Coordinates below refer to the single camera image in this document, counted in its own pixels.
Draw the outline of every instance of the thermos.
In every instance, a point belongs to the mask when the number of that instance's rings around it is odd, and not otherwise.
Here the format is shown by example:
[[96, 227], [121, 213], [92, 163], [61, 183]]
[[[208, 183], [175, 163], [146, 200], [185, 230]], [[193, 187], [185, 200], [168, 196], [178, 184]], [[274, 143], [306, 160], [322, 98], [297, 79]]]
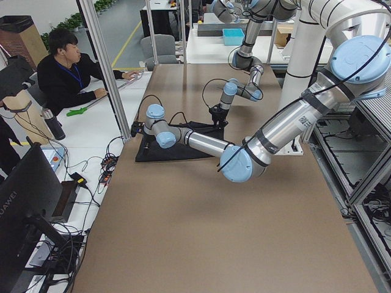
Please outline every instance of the thermos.
[[65, 138], [65, 133], [61, 128], [61, 124], [57, 120], [57, 117], [53, 115], [50, 109], [42, 109], [42, 117], [45, 119], [46, 124], [48, 125], [51, 133], [57, 140], [62, 140]]

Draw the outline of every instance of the green tool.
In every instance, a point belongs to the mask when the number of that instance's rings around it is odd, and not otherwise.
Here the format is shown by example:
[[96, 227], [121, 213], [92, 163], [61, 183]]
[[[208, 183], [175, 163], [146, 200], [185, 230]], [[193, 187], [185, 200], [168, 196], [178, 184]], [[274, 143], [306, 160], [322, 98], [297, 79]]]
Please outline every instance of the green tool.
[[[129, 84], [132, 84], [133, 82], [139, 80], [141, 78], [141, 76], [137, 75], [136, 78], [134, 79], [131, 79], [130, 81], [126, 81], [124, 84], [120, 85], [119, 87], [117, 87], [118, 89], [122, 89], [123, 87], [126, 87], [127, 85]], [[93, 105], [95, 105], [96, 103], [100, 102], [101, 100], [103, 100], [105, 96], [103, 96], [102, 98], [100, 99], [96, 99], [94, 102], [90, 103], [88, 106], [86, 107], [82, 107], [80, 109], [77, 109], [77, 110], [69, 110], [69, 112], [67, 113], [67, 117], [69, 116], [74, 116], [74, 115], [81, 115], [83, 114], [86, 110], [88, 110], [88, 108], [91, 108]]]

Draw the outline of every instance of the blue lanyard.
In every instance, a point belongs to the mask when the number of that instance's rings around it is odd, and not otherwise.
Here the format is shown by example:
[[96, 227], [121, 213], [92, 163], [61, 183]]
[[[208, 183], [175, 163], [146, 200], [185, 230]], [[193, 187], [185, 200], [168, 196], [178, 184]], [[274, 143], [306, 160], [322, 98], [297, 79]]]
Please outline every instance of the blue lanyard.
[[78, 66], [77, 66], [76, 64], [74, 64], [74, 66], [75, 66], [75, 69], [76, 69], [76, 71], [77, 71], [79, 77], [77, 77], [76, 75], [74, 75], [72, 71], [70, 71], [68, 68], [62, 66], [59, 62], [57, 62], [57, 65], [58, 65], [62, 70], [64, 70], [65, 72], [67, 72], [70, 76], [72, 76], [74, 79], [76, 79], [76, 80], [79, 82], [80, 87], [83, 89], [83, 83], [82, 83], [82, 80], [81, 80], [81, 77], [80, 77], [80, 72], [79, 72]]

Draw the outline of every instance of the white wall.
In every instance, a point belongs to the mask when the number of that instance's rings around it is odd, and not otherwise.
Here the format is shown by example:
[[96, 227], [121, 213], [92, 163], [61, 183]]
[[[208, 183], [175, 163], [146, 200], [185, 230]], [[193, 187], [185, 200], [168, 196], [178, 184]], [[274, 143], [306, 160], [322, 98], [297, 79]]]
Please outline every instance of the white wall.
[[78, 11], [76, 0], [0, 0], [0, 17], [30, 15], [40, 34]]

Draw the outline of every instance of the brown table surface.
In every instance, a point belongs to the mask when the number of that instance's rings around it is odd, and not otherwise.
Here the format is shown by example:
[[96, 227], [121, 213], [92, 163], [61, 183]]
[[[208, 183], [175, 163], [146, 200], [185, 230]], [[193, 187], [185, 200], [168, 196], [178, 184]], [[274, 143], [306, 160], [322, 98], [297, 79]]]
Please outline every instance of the brown table surface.
[[[182, 110], [209, 123], [203, 86], [232, 77], [248, 80], [223, 64], [158, 65], [145, 95], [162, 100], [167, 121]], [[223, 86], [207, 86], [209, 105]], [[239, 144], [275, 113], [280, 88], [268, 66], [261, 87], [263, 101], [235, 98], [227, 140]], [[145, 100], [141, 121], [155, 102]], [[275, 156], [264, 175], [238, 184], [216, 172], [214, 157], [135, 163], [139, 142], [122, 151], [74, 292], [377, 292], [306, 145], [305, 155]]]

